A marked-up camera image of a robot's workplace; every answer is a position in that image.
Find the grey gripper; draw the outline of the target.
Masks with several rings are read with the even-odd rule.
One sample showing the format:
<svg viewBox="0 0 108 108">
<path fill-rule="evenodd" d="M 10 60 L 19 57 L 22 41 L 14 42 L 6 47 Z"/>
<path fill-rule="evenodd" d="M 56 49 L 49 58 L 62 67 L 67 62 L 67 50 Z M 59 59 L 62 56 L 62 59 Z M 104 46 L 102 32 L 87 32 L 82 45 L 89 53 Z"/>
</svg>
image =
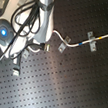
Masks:
<svg viewBox="0 0 108 108">
<path fill-rule="evenodd" d="M 20 65 L 20 61 L 21 61 L 21 58 L 24 57 L 24 59 L 27 59 L 28 56 L 29 56 L 29 49 L 27 48 L 23 48 L 22 51 L 19 51 L 19 52 L 16 52 L 16 53 L 13 53 L 11 56 L 10 56 L 10 59 L 12 59 L 13 63 L 14 63 L 14 68 L 13 68 L 13 75 L 15 76 L 18 76 L 20 75 L 21 71 L 20 71 L 20 68 L 21 68 L 21 65 Z"/>
</svg>

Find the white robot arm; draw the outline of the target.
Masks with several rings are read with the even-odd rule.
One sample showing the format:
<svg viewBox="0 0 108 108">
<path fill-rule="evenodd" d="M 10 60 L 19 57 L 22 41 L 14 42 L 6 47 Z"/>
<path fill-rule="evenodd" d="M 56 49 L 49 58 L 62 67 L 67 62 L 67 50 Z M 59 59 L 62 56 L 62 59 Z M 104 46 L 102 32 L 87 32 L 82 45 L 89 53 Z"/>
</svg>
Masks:
<svg viewBox="0 0 108 108">
<path fill-rule="evenodd" d="M 30 52 L 48 51 L 53 31 L 55 0 L 6 0 L 0 16 L 0 50 L 20 74 L 20 59 Z"/>
</svg>

